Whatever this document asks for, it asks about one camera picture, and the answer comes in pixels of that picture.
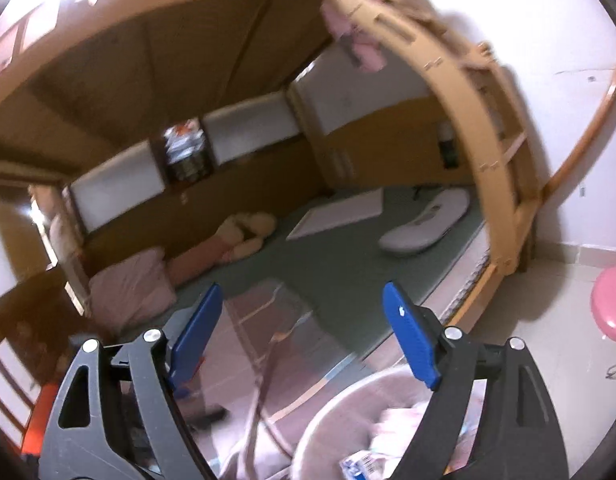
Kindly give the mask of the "grey trash bin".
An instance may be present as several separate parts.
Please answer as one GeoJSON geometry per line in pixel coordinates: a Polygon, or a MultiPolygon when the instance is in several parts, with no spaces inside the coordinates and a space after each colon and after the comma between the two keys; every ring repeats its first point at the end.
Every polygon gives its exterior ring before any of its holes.
{"type": "Polygon", "coordinates": [[[366,460],[373,479],[389,478],[431,397],[407,365],[356,382],[314,416],[296,448],[291,477],[343,479],[342,463],[355,455],[366,460]]]}

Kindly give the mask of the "green bed sheet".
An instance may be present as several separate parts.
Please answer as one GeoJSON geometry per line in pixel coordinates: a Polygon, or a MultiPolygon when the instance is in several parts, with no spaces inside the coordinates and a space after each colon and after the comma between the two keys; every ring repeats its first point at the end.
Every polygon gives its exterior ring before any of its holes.
{"type": "Polygon", "coordinates": [[[220,285],[226,298],[273,278],[306,301],[322,328],[346,349],[367,356],[390,333],[382,308],[382,290],[397,282],[415,304],[440,283],[476,237],[484,217],[474,188],[462,219],[435,245],[411,257],[383,252],[378,240],[414,219],[437,195],[434,188],[386,188],[383,211],[374,218],[290,240],[288,234],[309,210],[301,206],[282,219],[260,252],[218,268],[177,290],[176,308],[187,308],[209,285],[220,285]]]}

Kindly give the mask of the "pink pillow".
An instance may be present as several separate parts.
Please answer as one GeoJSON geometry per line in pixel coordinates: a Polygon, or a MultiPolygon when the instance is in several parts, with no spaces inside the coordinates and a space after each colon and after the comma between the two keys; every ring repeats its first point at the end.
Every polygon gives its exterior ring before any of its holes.
{"type": "Polygon", "coordinates": [[[114,335],[155,318],[177,300],[158,247],[108,266],[90,278],[89,289],[93,321],[114,335]]]}

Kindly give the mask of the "white flat tray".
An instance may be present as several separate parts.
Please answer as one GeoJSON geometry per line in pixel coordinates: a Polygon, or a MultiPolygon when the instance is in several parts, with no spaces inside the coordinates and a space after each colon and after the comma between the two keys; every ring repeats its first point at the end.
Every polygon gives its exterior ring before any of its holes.
{"type": "Polygon", "coordinates": [[[318,234],[376,218],[383,212],[384,190],[360,193],[309,209],[287,235],[287,240],[318,234]]]}

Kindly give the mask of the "white device on bed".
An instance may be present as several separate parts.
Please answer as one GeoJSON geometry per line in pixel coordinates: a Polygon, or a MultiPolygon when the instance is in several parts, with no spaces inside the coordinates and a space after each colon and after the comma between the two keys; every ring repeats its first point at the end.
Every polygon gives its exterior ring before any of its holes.
{"type": "Polygon", "coordinates": [[[464,188],[439,192],[413,220],[386,232],[379,240],[383,252],[410,256],[439,242],[468,212],[471,197],[464,188]]]}

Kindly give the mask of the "striped plush doll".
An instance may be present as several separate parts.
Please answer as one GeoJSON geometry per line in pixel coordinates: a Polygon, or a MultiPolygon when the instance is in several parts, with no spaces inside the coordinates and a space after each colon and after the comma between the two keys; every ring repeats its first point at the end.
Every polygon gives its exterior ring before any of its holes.
{"type": "Polygon", "coordinates": [[[207,240],[166,263],[174,287],[186,284],[215,266],[234,263],[256,254],[276,230],[276,217],[268,212],[238,212],[224,220],[207,240]]]}

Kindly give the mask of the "brown floral cushion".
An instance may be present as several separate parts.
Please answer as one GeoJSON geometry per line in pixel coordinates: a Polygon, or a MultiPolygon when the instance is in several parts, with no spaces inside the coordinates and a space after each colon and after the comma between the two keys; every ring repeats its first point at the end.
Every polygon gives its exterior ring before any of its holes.
{"type": "Polygon", "coordinates": [[[70,338],[88,335],[108,344],[113,336],[78,313],[65,290],[60,266],[40,272],[0,297],[0,344],[6,342],[41,385],[58,374],[58,363],[72,348],[70,338]]]}

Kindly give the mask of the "orange carrot plush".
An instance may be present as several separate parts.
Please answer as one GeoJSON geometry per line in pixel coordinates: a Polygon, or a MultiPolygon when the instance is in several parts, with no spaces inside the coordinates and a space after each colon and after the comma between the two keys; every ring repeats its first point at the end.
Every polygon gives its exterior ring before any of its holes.
{"type": "Polygon", "coordinates": [[[48,426],[53,404],[58,395],[58,388],[60,385],[57,382],[49,382],[41,388],[20,450],[24,455],[40,455],[46,426],[48,426]]]}

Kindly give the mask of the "wooden bed frame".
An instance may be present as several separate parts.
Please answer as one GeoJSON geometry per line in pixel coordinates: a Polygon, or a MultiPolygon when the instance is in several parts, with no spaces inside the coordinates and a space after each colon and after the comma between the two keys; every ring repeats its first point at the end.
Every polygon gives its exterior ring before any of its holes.
{"type": "Polygon", "coordinates": [[[23,445],[40,392],[40,384],[9,341],[0,341],[0,430],[17,450],[23,445]]]}

